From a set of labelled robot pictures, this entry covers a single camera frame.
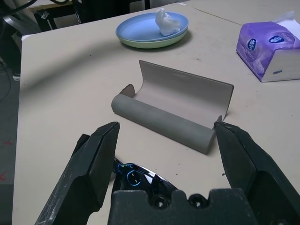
red mark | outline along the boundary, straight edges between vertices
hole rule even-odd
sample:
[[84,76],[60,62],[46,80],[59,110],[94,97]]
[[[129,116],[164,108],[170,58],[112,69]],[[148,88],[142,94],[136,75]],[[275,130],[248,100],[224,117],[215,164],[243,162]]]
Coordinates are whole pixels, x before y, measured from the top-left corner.
[[7,171],[5,171],[3,174],[0,174],[0,180],[1,181],[6,181],[6,179],[4,178],[4,175],[7,173]]
[[6,145],[13,145],[13,143],[11,143],[10,141],[4,141],[3,144],[6,144]]

beige table surface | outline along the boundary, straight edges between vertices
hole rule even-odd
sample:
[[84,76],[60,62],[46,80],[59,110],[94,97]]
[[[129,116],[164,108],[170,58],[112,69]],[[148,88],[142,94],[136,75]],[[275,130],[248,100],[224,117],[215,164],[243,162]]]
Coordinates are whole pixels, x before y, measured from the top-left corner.
[[190,0],[184,3],[238,24],[272,21],[289,11],[295,11],[295,18],[300,22],[300,0]]
[[[28,37],[22,69],[14,189],[14,225],[32,225],[82,133],[120,122],[116,155],[156,171],[187,196],[229,188],[218,144],[209,155],[115,115],[111,101],[126,85],[142,85],[138,60],[184,70],[235,86],[225,121],[248,131],[300,192],[300,80],[260,83],[235,53],[240,26],[189,6],[168,11],[189,18],[177,44],[157,50],[122,45],[115,29],[144,12]],[[88,224],[105,224],[110,192]]]

black cable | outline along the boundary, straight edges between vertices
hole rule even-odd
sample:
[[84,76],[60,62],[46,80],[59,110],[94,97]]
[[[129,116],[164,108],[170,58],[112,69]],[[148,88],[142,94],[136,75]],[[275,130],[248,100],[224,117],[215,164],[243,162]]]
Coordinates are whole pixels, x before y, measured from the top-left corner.
[[56,4],[59,4],[59,5],[64,5],[64,4],[67,4],[69,0],[64,0],[64,1],[50,0],[50,1],[54,2]]
[[36,1],[37,0],[31,0],[31,1],[27,2],[27,3],[25,3],[24,5],[20,6],[20,7],[17,7],[15,9],[9,10],[9,11],[7,11],[5,13],[2,13],[2,14],[0,14],[0,18],[3,18],[3,17],[8,16],[8,15],[15,14],[15,13],[17,13],[17,12],[19,12],[19,11],[21,11],[21,10],[29,7],[29,6],[31,6]]
[[[29,6],[31,6],[31,5],[32,5],[33,3],[35,3],[36,1],[37,1],[37,0],[31,0],[31,1],[27,2],[27,3],[25,3],[24,5],[20,6],[20,7],[17,7],[17,8],[15,8],[15,9],[11,9],[11,10],[9,10],[9,11],[7,11],[7,12],[4,12],[4,13],[0,14],[0,19],[3,18],[3,17],[5,17],[5,16],[8,16],[8,15],[15,14],[15,13],[17,13],[17,12],[19,12],[19,11],[21,11],[21,10],[23,10],[23,9],[25,9],[25,8],[27,8],[27,7],[29,7]],[[54,3],[56,3],[56,4],[59,4],[59,5],[64,5],[64,4],[66,4],[69,0],[64,0],[64,1],[50,0],[50,1],[52,1],[52,2],[54,2]]]
[[0,61],[0,64],[1,64],[2,68],[4,69],[4,71],[5,71],[5,73],[6,73],[6,76],[7,76],[7,78],[8,78],[8,81],[9,81],[9,89],[8,89],[6,95],[5,95],[2,99],[0,99],[0,102],[1,102],[1,101],[4,100],[4,99],[8,96],[8,94],[10,93],[10,90],[11,90],[11,81],[10,81],[9,75],[8,75],[8,73],[7,73],[7,71],[6,71],[5,67],[4,67],[4,65],[3,65],[3,62]]

green plate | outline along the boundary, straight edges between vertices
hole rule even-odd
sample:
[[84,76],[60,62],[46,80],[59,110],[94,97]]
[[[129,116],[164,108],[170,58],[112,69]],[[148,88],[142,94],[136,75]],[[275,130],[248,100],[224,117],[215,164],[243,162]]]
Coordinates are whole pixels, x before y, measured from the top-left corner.
[[134,47],[134,48],[161,48],[161,47],[172,45],[172,44],[178,42],[185,36],[186,33],[187,33],[187,31],[177,37],[174,37],[172,39],[163,40],[163,41],[151,41],[151,42],[129,41],[126,39],[122,39],[120,37],[118,37],[118,39],[122,43],[124,43],[128,46]]

tissue box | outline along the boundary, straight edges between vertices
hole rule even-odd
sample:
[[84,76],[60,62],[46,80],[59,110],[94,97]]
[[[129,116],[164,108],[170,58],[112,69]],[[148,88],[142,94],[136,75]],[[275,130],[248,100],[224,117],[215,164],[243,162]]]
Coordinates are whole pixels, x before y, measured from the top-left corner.
[[246,23],[236,51],[261,82],[300,79],[300,24],[294,12],[273,22]]

